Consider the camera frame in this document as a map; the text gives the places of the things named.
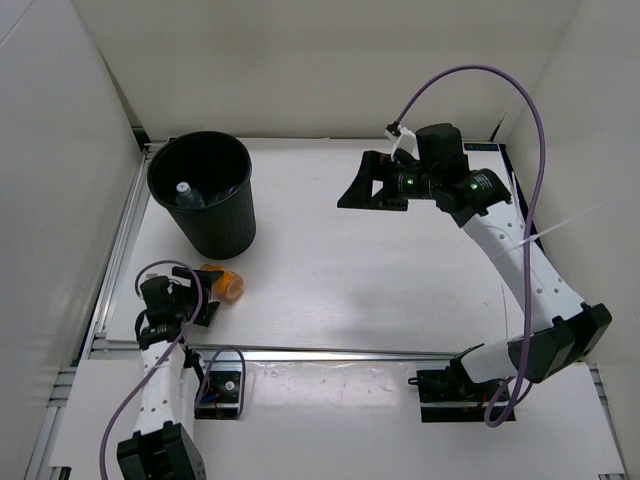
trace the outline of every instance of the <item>white table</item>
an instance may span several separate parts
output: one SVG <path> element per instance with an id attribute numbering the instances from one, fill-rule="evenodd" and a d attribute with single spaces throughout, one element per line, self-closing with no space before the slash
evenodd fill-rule
<path id="1" fill-rule="evenodd" d="M 71 480 L 97 480 L 104 427 L 140 380 L 135 360 L 80 364 L 50 464 Z M 401 362 L 249 363 L 239 421 L 197 420 L 207 478 L 280 480 L 597 480 L 622 465 L 589 369 L 572 365 L 536 386 L 515 422 L 423 424 L 415 365 Z M 122 476 L 116 445 L 130 438 L 139 398 L 107 448 L 109 479 Z"/>
<path id="2" fill-rule="evenodd" d="M 222 262 L 245 293 L 190 341 L 252 347 L 458 352 L 521 332 L 522 313 L 480 248 L 433 202 L 409 212 L 339 210 L 362 152 L 383 140 L 244 140 L 253 161 L 253 245 Z M 472 168 L 508 184 L 499 152 L 469 152 Z M 144 307 L 135 274 L 160 259 L 199 255 L 149 200 L 107 339 L 135 340 Z"/>

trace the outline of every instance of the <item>white wall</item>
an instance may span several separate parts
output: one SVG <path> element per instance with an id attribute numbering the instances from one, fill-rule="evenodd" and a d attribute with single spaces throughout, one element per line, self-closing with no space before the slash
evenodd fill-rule
<path id="1" fill-rule="evenodd" d="M 13 480 L 77 353 L 140 153 L 67 0 L 0 3 L 0 72 L 0 477 Z"/>
<path id="2" fill-rule="evenodd" d="M 429 77 L 468 62 L 533 87 L 579 0 L 74 0 L 154 139 L 198 129 L 243 136 L 380 137 Z M 409 126 L 511 130 L 509 85 L 464 73 L 433 88 Z"/>
<path id="3" fill-rule="evenodd" d="M 640 478 L 640 2 L 584 0 L 535 98 L 549 146 L 538 227 L 615 200 L 543 242 L 571 284 L 613 314 L 593 357 L 627 466 Z M 529 114 L 508 147 L 530 194 L 537 147 Z"/>

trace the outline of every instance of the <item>black trash can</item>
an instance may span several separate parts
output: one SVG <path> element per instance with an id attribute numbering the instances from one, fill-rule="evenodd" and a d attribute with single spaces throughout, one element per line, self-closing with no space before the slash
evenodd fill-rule
<path id="1" fill-rule="evenodd" d="M 256 235 L 250 179 L 249 152 L 237 138 L 220 132 L 195 132 L 169 142 L 147 174 L 153 198 L 198 252 L 217 260 L 240 255 Z M 177 205 L 176 187 L 182 182 L 201 194 L 204 206 Z"/>

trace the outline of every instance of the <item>orange object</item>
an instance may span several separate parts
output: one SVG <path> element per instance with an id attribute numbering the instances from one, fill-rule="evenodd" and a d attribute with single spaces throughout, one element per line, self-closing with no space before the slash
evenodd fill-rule
<path id="1" fill-rule="evenodd" d="M 235 300 L 244 290 L 242 276 L 225 269 L 221 265 L 208 265 L 205 263 L 200 267 L 200 270 L 203 272 L 223 272 L 222 277 L 212 285 L 212 288 L 214 292 L 227 300 Z"/>

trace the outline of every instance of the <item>white bottle cap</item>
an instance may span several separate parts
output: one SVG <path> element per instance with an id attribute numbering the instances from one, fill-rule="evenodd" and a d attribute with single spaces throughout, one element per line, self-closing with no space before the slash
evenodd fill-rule
<path id="1" fill-rule="evenodd" d="M 176 185 L 176 190 L 178 193 L 189 193 L 191 191 L 191 187 L 187 182 L 180 182 Z"/>

